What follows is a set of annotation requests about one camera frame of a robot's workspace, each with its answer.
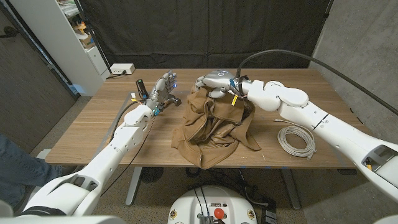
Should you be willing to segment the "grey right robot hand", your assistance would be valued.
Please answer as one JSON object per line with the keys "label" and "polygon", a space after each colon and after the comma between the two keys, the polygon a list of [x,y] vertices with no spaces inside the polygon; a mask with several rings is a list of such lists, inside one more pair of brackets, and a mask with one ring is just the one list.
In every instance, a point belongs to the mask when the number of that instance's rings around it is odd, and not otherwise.
{"label": "grey right robot hand", "polygon": [[207,75],[197,78],[195,82],[195,91],[200,88],[210,88],[208,97],[222,98],[227,92],[238,96],[248,94],[251,82],[236,78],[231,72],[225,70],[214,70]]}

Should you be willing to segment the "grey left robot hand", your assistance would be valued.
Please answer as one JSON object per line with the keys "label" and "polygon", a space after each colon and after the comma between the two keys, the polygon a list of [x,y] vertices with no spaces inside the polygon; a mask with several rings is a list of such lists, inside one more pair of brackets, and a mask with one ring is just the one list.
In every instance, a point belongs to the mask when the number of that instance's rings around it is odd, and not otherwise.
{"label": "grey left robot hand", "polygon": [[176,73],[169,70],[156,81],[146,99],[146,106],[154,113],[157,110],[162,111],[165,106],[176,101],[175,96],[171,94],[171,91],[177,86],[176,77]]}

